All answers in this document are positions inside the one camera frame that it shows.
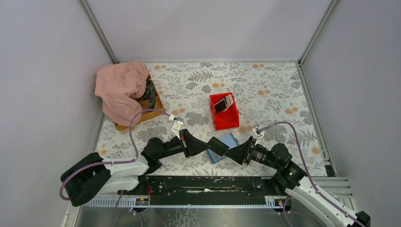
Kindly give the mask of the blue card holder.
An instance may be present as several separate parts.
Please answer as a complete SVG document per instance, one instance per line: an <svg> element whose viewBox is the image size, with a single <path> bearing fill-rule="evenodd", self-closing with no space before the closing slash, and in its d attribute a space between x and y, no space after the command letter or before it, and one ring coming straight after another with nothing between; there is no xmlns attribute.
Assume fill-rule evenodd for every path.
<svg viewBox="0 0 401 227"><path fill-rule="evenodd" d="M238 146L238 140L233 136L232 133L228 133L217 139L219 139L220 141L222 141L223 143L228 145L229 149ZM224 158L226 158L225 155L221 157L221 156L217 155L216 153L214 153L213 151L211 151L210 149L208 149L206 151L206 153L207 153L208 157L210 158L210 161L212 164L215 164L215 163L223 160Z"/></svg>

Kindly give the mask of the red plastic bin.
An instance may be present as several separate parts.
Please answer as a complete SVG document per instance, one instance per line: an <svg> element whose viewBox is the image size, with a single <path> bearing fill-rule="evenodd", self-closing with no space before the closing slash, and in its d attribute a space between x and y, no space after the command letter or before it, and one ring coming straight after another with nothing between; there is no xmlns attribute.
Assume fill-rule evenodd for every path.
<svg viewBox="0 0 401 227"><path fill-rule="evenodd" d="M232 95L234 103L227 111L216 114L213 105L229 94ZM216 130L225 130L239 127L239 111L236 107L235 99L232 92L213 94L210 95L209 98L210 108L212 112L212 120Z"/></svg>

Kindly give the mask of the dark grey card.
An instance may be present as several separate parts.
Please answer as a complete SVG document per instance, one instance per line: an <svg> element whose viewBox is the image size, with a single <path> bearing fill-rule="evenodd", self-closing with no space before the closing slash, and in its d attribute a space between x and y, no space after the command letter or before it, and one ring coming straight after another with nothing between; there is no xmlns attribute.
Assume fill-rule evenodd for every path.
<svg viewBox="0 0 401 227"><path fill-rule="evenodd" d="M229 106L229 99L227 97L224 97L218 102L216 102L213 106L216 114L224 112Z"/></svg>

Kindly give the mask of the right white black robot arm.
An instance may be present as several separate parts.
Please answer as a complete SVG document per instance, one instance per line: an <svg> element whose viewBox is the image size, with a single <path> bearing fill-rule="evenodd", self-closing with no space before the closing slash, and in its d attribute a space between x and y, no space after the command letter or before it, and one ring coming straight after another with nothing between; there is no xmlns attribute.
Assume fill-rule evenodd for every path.
<svg viewBox="0 0 401 227"><path fill-rule="evenodd" d="M253 160L276 169L271 178L274 187L301 202L328 227L371 225L371 218L366 212L356 212L343 205L310 178L291 160L292 155L283 143L278 143L271 150L267 150L256 141L250 137L245 143L229 149L225 155L240 165L249 164Z"/></svg>

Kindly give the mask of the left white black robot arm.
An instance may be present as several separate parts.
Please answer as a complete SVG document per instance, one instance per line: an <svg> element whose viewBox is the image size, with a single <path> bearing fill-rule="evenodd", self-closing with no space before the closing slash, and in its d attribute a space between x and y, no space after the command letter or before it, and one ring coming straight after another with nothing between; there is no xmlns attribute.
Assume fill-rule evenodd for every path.
<svg viewBox="0 0 401 227"><path fill-rule="evenodd" d="M61 175L59 196L77 207L98 194L131 191L139 185L140 176L162 166L161 159L180 153L189 158L210 148L210 144L183 129L169 141L149 139L134 159L105 160L98 153L90 153Z"/></svg>

